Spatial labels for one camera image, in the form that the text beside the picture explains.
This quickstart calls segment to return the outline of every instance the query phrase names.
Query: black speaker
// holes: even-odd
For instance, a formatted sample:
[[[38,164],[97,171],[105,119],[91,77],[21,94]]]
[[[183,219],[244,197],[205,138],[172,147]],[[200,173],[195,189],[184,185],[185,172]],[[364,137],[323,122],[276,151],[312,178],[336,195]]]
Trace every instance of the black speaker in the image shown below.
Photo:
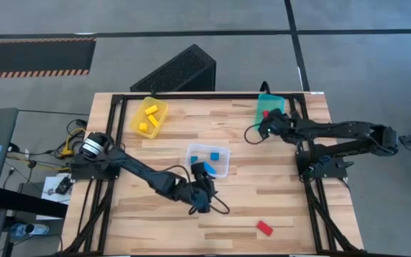
[[[130,87],[131,92],[215,91],[217,62],[196,44]]]

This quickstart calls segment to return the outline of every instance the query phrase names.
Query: mesh grille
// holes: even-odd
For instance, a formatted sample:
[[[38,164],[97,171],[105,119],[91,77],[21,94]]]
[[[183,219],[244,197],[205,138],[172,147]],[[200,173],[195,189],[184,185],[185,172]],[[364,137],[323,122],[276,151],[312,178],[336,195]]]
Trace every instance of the mesh grille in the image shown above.
[[[187,51],[137,85],[137,89],[151,91],[152,85],[155,92],[174,91],[205,66],[206,63],[201,58],[192,51]]]

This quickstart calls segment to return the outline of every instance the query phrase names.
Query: blue block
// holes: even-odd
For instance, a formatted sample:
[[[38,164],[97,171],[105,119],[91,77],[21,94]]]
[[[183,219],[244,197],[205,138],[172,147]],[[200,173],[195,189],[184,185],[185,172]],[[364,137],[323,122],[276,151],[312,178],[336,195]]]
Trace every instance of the blue block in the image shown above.
[[[209,174],[217,174],[217,172],[210,166],[206,161],[204,161],[204,169]]]
[[[220,159],[220,154],[219,153],[211,153],[210,154],[210,159],[212,161],[218,161]]]
[[[198,160],[197,156],[191,156],[191,164],[195,163]]]

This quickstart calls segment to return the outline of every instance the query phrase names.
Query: water bottle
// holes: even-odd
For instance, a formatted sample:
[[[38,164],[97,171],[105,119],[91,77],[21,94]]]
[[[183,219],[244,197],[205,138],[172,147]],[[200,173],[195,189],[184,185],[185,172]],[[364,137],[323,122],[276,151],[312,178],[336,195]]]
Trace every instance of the water bottle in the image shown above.
[[[17,223],[11,227],[10,233],[13,239],[23,238],[25,235],[45,235],[50,228],[43,224],[22,224]]]

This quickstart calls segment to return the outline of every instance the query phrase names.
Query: hazard stripe mat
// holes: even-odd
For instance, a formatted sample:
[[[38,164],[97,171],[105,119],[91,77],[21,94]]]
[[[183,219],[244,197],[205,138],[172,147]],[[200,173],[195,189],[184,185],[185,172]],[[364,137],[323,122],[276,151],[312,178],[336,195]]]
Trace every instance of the hazard stripe mat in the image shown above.
[[[0,79],[87,75],[95,38],[0,41]]]

